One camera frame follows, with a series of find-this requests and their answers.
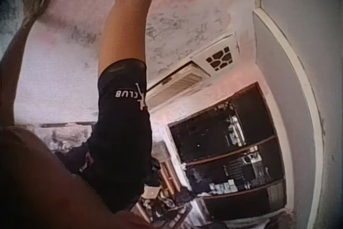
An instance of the shelf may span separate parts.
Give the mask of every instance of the shelf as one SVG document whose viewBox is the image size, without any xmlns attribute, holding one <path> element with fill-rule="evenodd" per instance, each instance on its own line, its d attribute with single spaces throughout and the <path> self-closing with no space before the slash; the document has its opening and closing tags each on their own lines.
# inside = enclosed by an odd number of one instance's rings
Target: shelf
<svg viewBox="0 0 343 229">
<path fill-rule="evenodd" d="M 196 161 L 188 162 L 186 164 L 187 164 L 187 166 L 192 166 L 192 165 L 198 165 L 198 164 L 202 164 L 202 163 L 206 163 L 206 162 L 215 161 L 215 160 L 218 160 L 218 159 L 221 159 L 221 158 L 227 158 L 229 156 L 232 156 L 232 155 L 238 154 L 240 152 L 249 150 L 251 147 L 259 146 L 259 145 L 261 145 L 263 143 L 269 142 L 270 140 L 275 139 L 275 138 L 276 138 L 276 136 L 273 135 L 273 136 L 269 137 L 268 139 L 264 139 L 263 141 L 260 141 L 260 142 L 255 143 L 255 144 L 251 144 L 251 145 L 243 147 L 243 148 L 241 148 L 239 150 L 235 150 L 235 151 L 232 151 L 230 153 L 226 153 L 226 154 L 223 154 L 223 155 L 220 155 L 220 156 L 216 156 L 216 157 L 204 158 L 204 159 L 201 159 L 201 160 L 196 160 Z"/>
<path fill-rule="evenodd" d="M 221 195 L 213 195 L 213 196 L 202 196 L 201 198 L 203 198 L 204 200 L 211 200 L 214 198 L 225 198 L 225 197 L 232 197 L 232 196 L 237 196 L 237 195 L 242 195 L 242 194 L 247 194 L 247 193 L 252 193 L 254 191 L 258 191 L 258 190 L 262 190 L 262 189 L 266 189 L 270 186 L 276 185 L 278 183 L 283 182 L 284 179 L 278 180 L 278 181 L 274 181 L 268 184 L 265 184 L 263 186 L 260 187 L 256 187 L 254 189 L 250 189 L 250 190 L 244 190 L 244 191 L 237 191 L 235 193 L 227 193 L 227 194 L 221 194 Z"/>
</svg>

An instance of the shelving unit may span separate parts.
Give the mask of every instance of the shelving unit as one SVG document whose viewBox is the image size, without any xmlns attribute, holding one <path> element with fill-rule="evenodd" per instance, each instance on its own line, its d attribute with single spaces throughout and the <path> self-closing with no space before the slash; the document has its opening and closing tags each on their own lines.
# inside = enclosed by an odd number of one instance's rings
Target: shelving unit
<svg viewBox="0 0 343 229">
<path fill-rule="evenodd" d="M 279 142 L 258 84 L 169 128 L 193 191 L 213 194 L 200 198 L 214 219 L 259 216 L 286 204 Z"/>
<path fill-rule="evenodd" d="M 235 193 L 227 193 L 227 194 L 221 194 L 221 195 L 213 195 L 213 196 L 202 196 L 203 199 L 205 200 L 210 200 L 210 199 L 215 199 L 215 198 L 227 198 L 227 197 L 232 197 L 232 196 L 238 196 L 238 195 L 242 195 L 242 194 L 248 194 L 248 193 L 252 193 L 254 191 L 258 191 L 258 190 L 262 190 L 262 189 L 266 189 L 270 186 L 276 185 L 278 183 L 284 182 L 285 179 L 280 179 L 268 184 L 265 184 L 263 186 L 260 187 L 256 187 L 254 189 L 249 189 L 249 190 L 244 190 L 244 191 L 237 191 Z"/>
<path fill-rule="evenodd" d="M 261 144 L 269 142 L 272 139 L 276 139 L 276 136 L 273 135 L 273 136 L 269 137 L 268 139 L 264 139 L 263 141 L 260 141 L 258 143 L 255 143 L 255 144 L 252 144 L 252 145 L 249 145 L 249 146 L 246 146 L 246 147 L 242 147 L 239 150 L 232 151 L 232 152 L 227 153 L 227 154 L 223 154 L 223 155 L 216 156 L 216 157 L 205 158 L 205 159 L 201 159 L 201 160 L 196 160 L 196 161 L 193 161 L 193 162 L 188 162 L 186 164 L 187 164 L 187 166 L 191 166 L 191 165 L 197 165 L 197 164 L 202 164 L 202 163 L 206 163 L 206 162 L 215 161 L 215 160 L 218 160 L 218 159 L 221 159 L 221 158 L 227 158 L 227 157 L 239 154 L 241 152 L 247 151 L 247 150 L 249 150 L 252 147 L 260 146 Z"/>
</svg>

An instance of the skin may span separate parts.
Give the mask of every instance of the skin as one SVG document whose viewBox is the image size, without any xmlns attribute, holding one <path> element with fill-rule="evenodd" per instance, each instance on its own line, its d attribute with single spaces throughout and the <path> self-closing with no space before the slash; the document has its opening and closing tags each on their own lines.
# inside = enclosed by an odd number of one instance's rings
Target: skin
<svg viewBox="0 0 343 229">
<path fill-rule="evenodd" d="M 13 103 L 25 43 L 49 1 L 23 0 L 23 24 L 1 62 L 2 126 L 14 124 Z M 99 74 L 125 58 L 145 61 L 145 24 L 151 1 L 116 0 L 103 31 Z M 13 199 L 34 228 L 150 228 L 129 212 L 112 214 L 83 180 L 72 176 L 27 130 L 9 127 L 2 131 L 0 168 L 0 179 L 9 184 L 8 190 L 2 192 L 15 194 Z"/>
</svg>

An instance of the ceiling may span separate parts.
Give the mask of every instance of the ceiling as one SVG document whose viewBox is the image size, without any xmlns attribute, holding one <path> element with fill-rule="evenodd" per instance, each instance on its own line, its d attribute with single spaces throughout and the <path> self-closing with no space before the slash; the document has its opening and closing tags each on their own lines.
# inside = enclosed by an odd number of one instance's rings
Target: ceiling
<svg viewBox="0 0 343 229">
<path fill-rule="evenodd" d="M 20 0 L 9 2 L 4 39 L 20 19 L 13 13 Z M 19 123 L 96 120 L 99 39 L 113 3 L 51 1 L 27 42 L 15 105 Z M 253 0 L 153 0 L 146 30 L 148 81 L 228 31 L 252 41 L 252 9 Z"/>
</svg>

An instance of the air vent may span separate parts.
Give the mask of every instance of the air vent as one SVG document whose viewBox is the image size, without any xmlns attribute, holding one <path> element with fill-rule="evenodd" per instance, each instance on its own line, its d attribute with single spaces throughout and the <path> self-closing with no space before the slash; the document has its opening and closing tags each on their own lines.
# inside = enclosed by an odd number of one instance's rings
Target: air vent
<svg viewBox="0 0 343 229">
<path fill-rule="evenodd" d="M 213 54 L 211 57 L 208 57 L 206 61 L 216 72 L 227 67 L 229 64 L 233 63 L 230 48 L 225 47 L 223 50 Z"/>
<path fill-rule="evenodd" d="M 211 76 L 227 72 L 237 62 L 238 52 L 233 34 L 212 42 L 195 54 L 191 60 Z"/>
<path fill-rule="evenodd" d="M 190 63 L 180 71 L 168 76 L 158 85 L 154 85 L 148 90 L 146 104 L 150 110 L 179 97 L 190 87 L 196 85 L 209 75 L 194 63 Z"/>
</svg>

